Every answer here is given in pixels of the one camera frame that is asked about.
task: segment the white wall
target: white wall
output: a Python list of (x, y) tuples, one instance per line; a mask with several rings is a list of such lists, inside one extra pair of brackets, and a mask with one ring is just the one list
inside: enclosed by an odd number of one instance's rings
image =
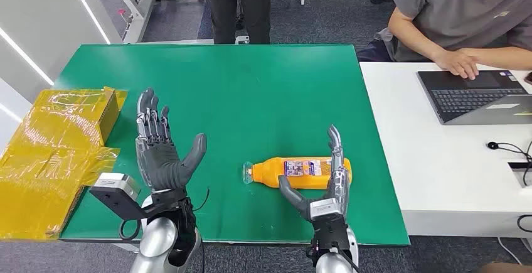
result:
[[(112, 43), (120, 36), (100, 0), (87, 3)], [(0, 0), (0, 28), (55, 80), (81, 44), (105, 44), (81, 0)], [(0, 78), (33, 102), (49, 85), (0, 38)]]
[[(22, 119), (31, 108), (31, 104), (22, 95), (11, 88), (0, 78), (0, 104), (10, 110), (14, 115)], [(0, 109), (0, 121), (2, 129), (0, 131), (0, 153), (11, 139), (19, 125), (17, 119), (8, 115)]]

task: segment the bottle cap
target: bottle cap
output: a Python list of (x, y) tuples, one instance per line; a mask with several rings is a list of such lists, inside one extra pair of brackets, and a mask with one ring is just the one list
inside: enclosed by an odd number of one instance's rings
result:
[(244, 181), (245, 184), (250, 184), (253, 182), (253, 163), (246, 162), (242, 166), (242, 181)]

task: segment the white table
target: white table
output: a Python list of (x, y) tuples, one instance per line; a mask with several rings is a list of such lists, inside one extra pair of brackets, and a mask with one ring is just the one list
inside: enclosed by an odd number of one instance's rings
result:
[[(486, 147), (495, 141), (526, 149), (531, 125), (443, 126), (416, 74), (440, 70), (436, 64), (361, 68), (408, 234), (531, 237), (516, 220), (532, 214), (532, 188), (523, 189), (508, 166), (524, 157)], [(513, 73), (532, 92), (527, 72)], [(532, 218), (522, 226), (532, 229)]]

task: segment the yellow plastic wrap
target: yellow plastic wrap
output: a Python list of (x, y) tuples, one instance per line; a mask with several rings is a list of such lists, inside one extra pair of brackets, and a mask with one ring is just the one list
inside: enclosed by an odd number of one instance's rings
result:
[(104, 147), (127, 92), (44, 90), (0, 158), (0, 238), (59, 237), (83, 187), (110, 171)]

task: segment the bottle label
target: bottle label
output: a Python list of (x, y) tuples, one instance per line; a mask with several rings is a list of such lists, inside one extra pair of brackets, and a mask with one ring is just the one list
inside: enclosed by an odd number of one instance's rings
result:
[(321, 162), (310, 161), (284, 161), (284, 175), (294, 176), (321, 176)]

